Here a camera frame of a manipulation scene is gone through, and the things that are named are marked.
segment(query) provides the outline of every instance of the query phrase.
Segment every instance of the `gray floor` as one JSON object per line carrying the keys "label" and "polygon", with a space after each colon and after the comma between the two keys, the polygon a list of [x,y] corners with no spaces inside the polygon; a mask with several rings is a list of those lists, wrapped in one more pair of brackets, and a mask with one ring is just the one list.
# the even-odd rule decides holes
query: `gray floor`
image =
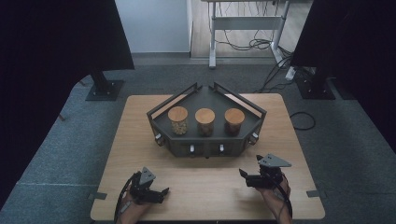
{"label": "gray floor", "polygon": [[[217,81],[231,90],[254,92],[275,65],[219,60],[210,70],[202,60],[183,56],[135,56],[134,71],[106,72],[108,79],[125,81],[115,102],[87,102],[92,80],[77,83],[62,115],[37,151],[0,212],[0,223],[90,223],[90,211],[106,165],[120,116],[132,94],[173,94],[188,84]],[[285,83],[281,70],[269,83]],[[322,220],[296,223],[395,223],[396,156],[358,102],[304,100],[296,84],[279,92],[290,114],[310,113],[316,127],[296,131],[326,211]],[[292,119],[308,127],[306,116]]]}

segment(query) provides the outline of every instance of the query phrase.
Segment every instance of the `cable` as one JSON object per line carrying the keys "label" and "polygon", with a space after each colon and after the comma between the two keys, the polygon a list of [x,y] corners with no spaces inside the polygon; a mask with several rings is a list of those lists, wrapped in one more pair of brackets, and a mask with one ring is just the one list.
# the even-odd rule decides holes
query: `cable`
{"label": "cable", "polygon": [[[265,14],[266,14],[267,4],[268,4],[268,2],[266,2],[265,8],[263,9],[263,16],[265,16]],[[231,5],[231,3],[226,8],[226,11],[225,11],[226,15],[227,15],[227,11],[228,11],[230,5]],[[276,16],[276,13],[277,13],[277,10],[278,10],[278,6],[279,6],[279,1],[277,1],[275,16]],[[220,13],[220,16],[222,16],[221,3],[219,3],[219,13]],[[210,31],[210,33],[212,33],[212,28],[211,28],[211,24],[210,24],[211,18],[210,18],[210,13],[209,13],[209,3],[207,3],[207,17],[208,17],[208,21],[209,21],[209,31]],[[253,39],[249,41],[248,46],[237,46],[237,45],[231,43],[230,39],[227,36],[227,33],[230,33],[231,30],[230,31],[226,31],[226,30],[223,31],[224,35],[225,35],[225,38],[227,39],[226,42],[225,41],[218,41],[218,40],[215,40],[215,41],[216,41],[216,43],[219,43],[219,44],[230,45],[233,49],[236,49],[236,50],[268,49],[271,46],[272,40],[257,39],[256,35],[257,35],[257,33],[259,31],[260,30],[258,30],[256,32],[256,34],[254,35]],[[272,36],[270,38],[271,39],[274,38],[274,29],[273,29],[273,32],[272,32]],[[291,52],[288,52],[287,50],[285,50],[285,49],[283,49],[281,47],[279,47],[279,49],[282,51],[282,53],[283,53],[283,55],[285,57],[289,57],[291,55]]]}
{"label": "cable", "polygon": [[308,127],[308,128],[297,128],[297,127],[293,126],[294,130],[298,130],[298,131],[308,131],[308,130],[311,130],[311,129],[315,128],[315,126],[317,125],[317,122],[316,122],[314,116],[308,114],[307,112],[304,112],[304,111],[296,112],[296,113],[290,115],[290,118],[292,119],[292,117],[294,117],[294,116],[296,116],[296,115],[299,115],[299,114],[307,115],[309,118],[312,119],[313,124],[312,124],[311,127]]}
{"label": "cable", "polygon": [[274,72],[274,70],[279,67],[281,64],[284,65],[287,61],[290,60],[291,57],[284,58],[277,63],[273,69],[270,71],[268,74],[267,78],[265,79],[264,83],[262,84],[262,87],[254,92],[262,92],[265,90],[265,86],[276,76],[276,74],[281,70],[281,68],[278,68],[277,71],[271,76],[271,74]]}

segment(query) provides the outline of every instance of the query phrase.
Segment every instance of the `power cord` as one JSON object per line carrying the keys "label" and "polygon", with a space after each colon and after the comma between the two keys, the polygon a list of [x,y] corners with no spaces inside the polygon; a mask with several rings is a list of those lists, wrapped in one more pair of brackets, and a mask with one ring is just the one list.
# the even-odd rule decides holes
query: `power cord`
{"label": "power cord", "polygon": [[287,63],[290,59],[291,59],[291,56],[286,57],[286,58],[280,60],[279,63],[277,63],[277,64],[273,67],[273,69],[270,71],[270,73],[268,74],[268,76],[267,76],[267,78],[265,79],[264,83],[262,84],[262,87],[261,87],[260,89],[256,90],[256,91],[254,91],[254,92],[263,92],[263,91],[266,91],[266,90],[270,90],[270,89],[265,89],[265,87],[266,87],[267,84],[276,76],[276,74],[277,74],[280,70],[282,70],[282,66],[283,66],[285,63]]}
{"label": "power cord", "polygon": [[296,113],[290,115],[290,119],[292,119],[292,118],[293,118],[294,116],[296,116],[296,115],[302,115],[302,114],[303,114],[303,115],[307,115],[309,118],[311,118],[312,121],[313,121],[313,124],[312,124],[310,127],[308,127],[308,128],[298,128],[298,127],[295,127],[295,126],[293,125],[294,130],[298,130],[298,131],[308,131],[308,130],[311,130],[311,129],[315,128],[315,126],[317,125],[317,121],[315,120],[314,116],[312,116],[311,114],[309,114],[309,113],[307,113],[307,112],[304,112],[304,111],[296,112]]}

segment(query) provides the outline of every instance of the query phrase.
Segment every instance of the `hexagonal tray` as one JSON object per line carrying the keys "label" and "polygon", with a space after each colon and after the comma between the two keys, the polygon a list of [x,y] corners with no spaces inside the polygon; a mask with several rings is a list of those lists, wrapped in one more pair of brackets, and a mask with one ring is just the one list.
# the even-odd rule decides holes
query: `hexagonal tray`
{"label": "hexagonal tray", "polygon": [[[188,130],[182,135],[172,132],[171,121],[167,116],[169,109],[177,105],[185,107],[189,112]],[[257,111],[259,116],[243,105]],[[163,112],[155,118],[152,117],[164,108],[166,109]],[[202,137],[198,134],[195,112],[200,108],[210,108],[215,112],[214,131],[211,136]],[[224,113],[229,108],[238,108],[245,114],[245,120],[237,136],[230,136],[224,132]],[[238,156],[248,145],[254,145],[259,138],[266,111],[215,82],[214,87],[198,87],[195,83],[180,94],[157,105],[147,115],[159,146],[166,145],[176,157],[205,156],[208,158]]]}

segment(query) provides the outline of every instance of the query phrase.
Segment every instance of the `knob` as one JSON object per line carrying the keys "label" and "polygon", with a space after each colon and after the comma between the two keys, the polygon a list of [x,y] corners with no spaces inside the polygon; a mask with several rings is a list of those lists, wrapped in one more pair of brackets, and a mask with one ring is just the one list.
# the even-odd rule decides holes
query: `knob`
{"label": "knob", "polygon": [[248,143],[254,146],[254,145],[257,143],[258,140],[259,140],[259,135],[256,134],[256,133],[253,133],[253,134],[249,137]]}
{"label": "knob", "polygon": [[160,133],[158,133],[157,135],[155,135],[155,142],[158,144],[158,146],[161,147],[165,144],[165,139]]}

